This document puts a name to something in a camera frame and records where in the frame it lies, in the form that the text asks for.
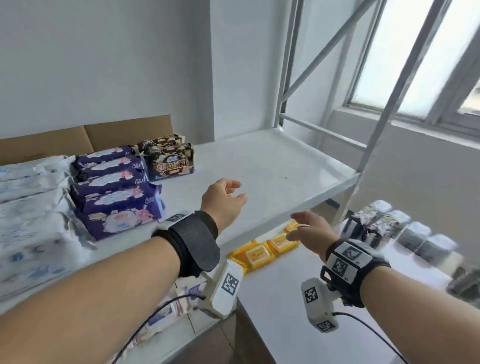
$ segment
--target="black cable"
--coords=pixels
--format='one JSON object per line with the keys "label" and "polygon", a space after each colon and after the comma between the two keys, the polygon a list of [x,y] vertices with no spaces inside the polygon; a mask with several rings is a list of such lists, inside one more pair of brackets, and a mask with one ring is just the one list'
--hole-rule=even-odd
{"label": "black cable", "polygon": [[135,331],[135,333],[132,335],[132,337],[127,341],[127,343],[123,346],[123,348],[119,351],[119,353],[117,354],[117,356],[115,357],[115,360],[112,362],[112,364],[115,364],[116,362],[118,362],[118,360],[121,358],[121,356],[123,355],[123,353],[125,352],[125,350],[127,350],[127,347],[128,345],[133,341],[133,339],[135,339],[135,336],[137,336],[137,334],[140,332],[141,329],[144,328],[144,326],[146,324],[148,324],[148,321],[150,321],[152,318],[155,317],[156,314],[158,314],[161,310],[163,310],[165,307],[167,307],[169,304],[171,304],[172,302],[175,302],[175,301],[178,301],[179,299],[181,298],[187,298],[187,297],[196,297],[196,298],[199,298],[201,299],[202,301],[206,298],[205,296],[201,296],[201,295],[198,295],[198,294],[184,294],[183,296],[178,296],[178,297],[175,297],[173,299],[171,299],[170,301],[166,301],[163,305],[161,305],[159,308],[157,308],[149,317],[148,319],[146,319],[144,321],[144,323],[142,323],[140,325],[140,327],[137,329],[137,331]]}
{"label": "black cable", "polygon": [[333,312],[332,313],[332,316],[340,316],[340,315],[343,315],[343,316],[348,316],[348,317],[351,317],[351,318],[354,318],[355,320],[357,320],[358,322],[361,322],[362,324],[364,324],[366,327],[368,327],[375,335],[377,335],[379,338],[382,339],[382,341],[387,344],[390,349],[392,349],[395,354],[397,354],[399,356],[400,359],[402,359],[406,364],[408,364],[408,362],[405,360],[405,358],[398,352],[397,349],[395,349],[387,340],[385,340],[378,332],[376,332],[373,328],[371,328],[368,324],[366,324],[365,322],[363,322],[362,320],[360,320],[358,317],[354,316],[354,315],[351,315],[351,314],[347,314],[345,312]]}

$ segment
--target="purple package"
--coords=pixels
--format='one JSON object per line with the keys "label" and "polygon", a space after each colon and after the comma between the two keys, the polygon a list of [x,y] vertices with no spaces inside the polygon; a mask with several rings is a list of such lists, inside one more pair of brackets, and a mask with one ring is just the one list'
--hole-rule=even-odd
{"label": "purple package", "polygon": [[86,199],[101,196],[110,192],[135,187],[146,182],[142,171],[126,168],[120,172],[94,177],[90,180],[72,185],[70,195],[77,206],[83,205]]}
{"label": "purple package", "polygon": [[118,146],[116,148],[101,150],[90,154],[78,156],[75,161],[75,167],[78,170],[90,168],[100,163],[110,162],[111,160],[122,158],[124,156],[135,155],[130,146]]}
{"label": "purple package", "polygon": [[134,188],[89,198],[75,213],[95,239],[104,239],[163,218],[165,204],[158,190],[156,185],[145,182]]}
{"label": "purple package", "polygon": [[87,181],[94,177],[101,177],[115,172],[121,172],[126,167],[134,170],[144,170],[142,161],[136,156],[125,156],[110,162],[100,163],[90,168],[83,168],[78,173],[77,179],[81,182]]}

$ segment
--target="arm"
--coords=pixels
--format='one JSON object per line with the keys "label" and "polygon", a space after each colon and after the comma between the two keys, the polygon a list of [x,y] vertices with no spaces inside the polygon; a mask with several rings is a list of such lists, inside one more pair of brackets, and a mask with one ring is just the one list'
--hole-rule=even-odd
{"label": "arm", "polygon": [[[312,212],[293,214],[310,225],[290,233],[326,261],[328,247],[339,239]],[[473,363],[480,354],[480,310],[446,292],[378,267],[360,288],[363,303],[399,351],[412,363]]]}
{"label": "arm", "polygon": [[[229,196],[239,187],[220,180],[202,198],[219,234],[247,202]],[[179,270],[175,249],[156,237],[62,279],[0,317],[2,362],[104,364],[156,309]]]}

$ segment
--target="forearm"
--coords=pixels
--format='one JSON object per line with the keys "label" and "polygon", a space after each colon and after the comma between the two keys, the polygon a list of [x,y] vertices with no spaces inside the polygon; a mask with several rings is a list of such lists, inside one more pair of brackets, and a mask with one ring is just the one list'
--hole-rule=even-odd
{"label": "forearm", "polygon": [[372,317],[415,364],[473,363],[480,347],[480,311],[387,267],[361,286]]}
{"label": "forearm", "polygon": [[103,364],[155,310],[180,261],[152,238],[80,270],[0,317],[6,363]]}

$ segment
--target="hand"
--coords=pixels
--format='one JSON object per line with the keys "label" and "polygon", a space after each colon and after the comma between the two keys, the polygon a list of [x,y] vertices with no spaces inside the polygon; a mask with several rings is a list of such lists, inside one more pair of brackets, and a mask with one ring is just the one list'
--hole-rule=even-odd
{"label": "hand", "polygon": [[326,253],[330,245],[340,237],[332,230],[330,224],[321,216],[311,211],[295,212],[291,215],[299,224],[309,226],[299,227],[287,235],[291,242],[300,240],[307,249],[317,253],[326,263]]}
{"label": "hand", "polygon": [[218,180],[208,187],[202,196],[200,209],[209,214],[216,223],[218,235],[229,227],[240,215],[242,207],[247,203],[246,194],[237,197],[230,196],[235,189],[240,188],[240,181]]}

